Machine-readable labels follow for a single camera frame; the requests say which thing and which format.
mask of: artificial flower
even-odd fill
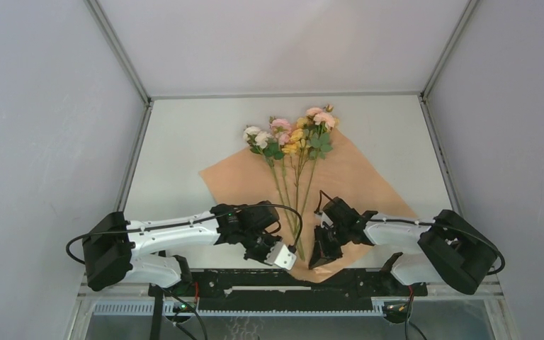
[[[298,149],[297,144],[286,144],[286,145],[282,148],[282,151],[283,151],[285,154],[294,154],[294,153],[297,152],[297,149]]]
[[[307,117],[299,117],[297,118],[297,129],[304,128],[308,123],[310,122]]]
[[[291,133],[289,142],[296,143],[298,140],[303,138],[303,129],[296,129]]]
[[[321,108],[308,108],[307,111],[305,111],[305,115],[307,117],[314,117],[318,113],[323,113],[323,112],[324,110],[322,110]]]
[[[255,136],[261,132],[261,129],[257,126],[248,126],[247,129],[243,132],[243,140],[248,142],[251,139],[251,136]]]
[[[278,140],[278,145],[283,146],[289,143],[290,135],[288,133],[281,133],[276,135],[276,139]]]
[[[265,149],[268,146],[268,140],[272,138],[272,134],[266,131],[260,131],[257,136],[255,136],[255,144]]]
[[[326,126],[329,130],[334,128],[335,124],[334,117],[327,112],[318,113],[314,117],[314,122],[316,123],[316,125],[320,125],[320,123],[326,123]]]
[[[278,132],[290,132],[291,124],[286,119],[276,118],[270,122],[270,129],[275,134]]]

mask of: pink flower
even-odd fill
[[[272,120],[272,122],[270,123],[270,129],[275,134],[279,132],[290,132],[291,124],[286,119],[276,118],[275,120]]]
[[[278,139],[278,144],[279,145],[285,145],[289,142],[289,139],[290,139],[290,134],[288,133],[281,133],[280,135],[276,136],[277,139]]]
[[[330,129],[334,128],[334,117],[327,112],[321,112],[314,116],[314,122],[316,125],[320,125],[321,123],[326,123],[327,127]]]
[[[315,115],[317,115],[318,113],[323,113],[324,110],[322,110],[321,108],[308,108],[307,111],[305,111],[305,115],[307,117],[313,117]]]

